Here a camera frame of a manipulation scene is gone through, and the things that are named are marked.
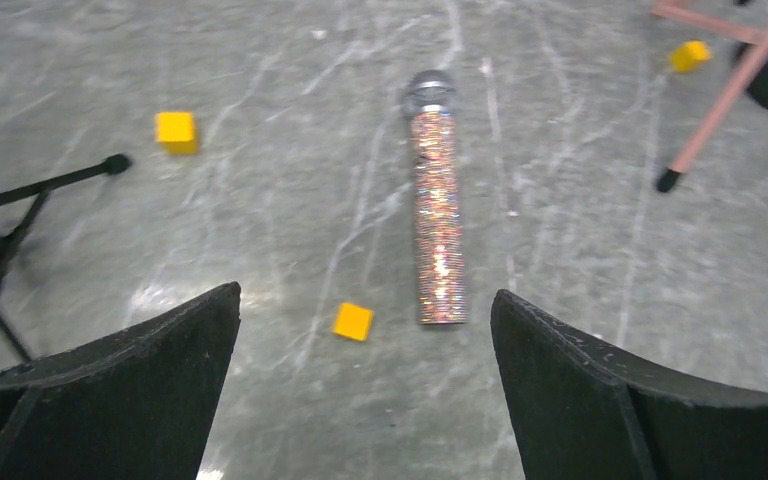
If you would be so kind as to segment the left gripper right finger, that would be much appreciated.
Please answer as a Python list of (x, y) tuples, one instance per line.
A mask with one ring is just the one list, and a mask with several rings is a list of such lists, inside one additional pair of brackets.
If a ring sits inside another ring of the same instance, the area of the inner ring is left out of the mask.
[(768, 392), (641, 358), (499, 291), (491, 331), (529, 479), (768, 479)]

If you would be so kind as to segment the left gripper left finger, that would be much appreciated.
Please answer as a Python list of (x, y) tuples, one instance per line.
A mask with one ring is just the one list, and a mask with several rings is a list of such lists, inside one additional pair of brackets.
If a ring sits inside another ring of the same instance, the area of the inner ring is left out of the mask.
[(220, 285), (0, 372), (0, 479), (193, 479), (240, 325)]

